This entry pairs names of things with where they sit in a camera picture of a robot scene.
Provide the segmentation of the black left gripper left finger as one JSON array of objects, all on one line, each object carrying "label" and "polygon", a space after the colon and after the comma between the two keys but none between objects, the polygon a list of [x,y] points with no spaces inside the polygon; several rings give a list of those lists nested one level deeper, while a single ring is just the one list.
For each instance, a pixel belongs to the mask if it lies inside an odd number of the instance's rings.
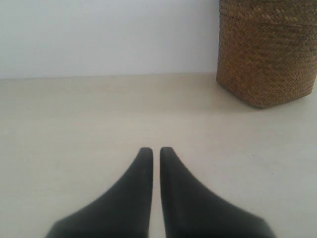
[{"label": "black left gripper left finger", "polygon": [[101,197],[57,221],[48,238],[147,238],[153,194],[153,151],[140,148],[122,177]]}]

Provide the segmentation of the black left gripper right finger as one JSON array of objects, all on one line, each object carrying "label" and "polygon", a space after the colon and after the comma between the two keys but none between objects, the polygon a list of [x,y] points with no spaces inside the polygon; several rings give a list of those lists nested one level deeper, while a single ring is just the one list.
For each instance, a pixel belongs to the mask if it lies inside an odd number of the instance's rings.
[{"label": "black left gripper right finger", "polygon": [[266,221],[205,187],[174,149],[160,150],[160,194],[168,238],[272,238]]}]

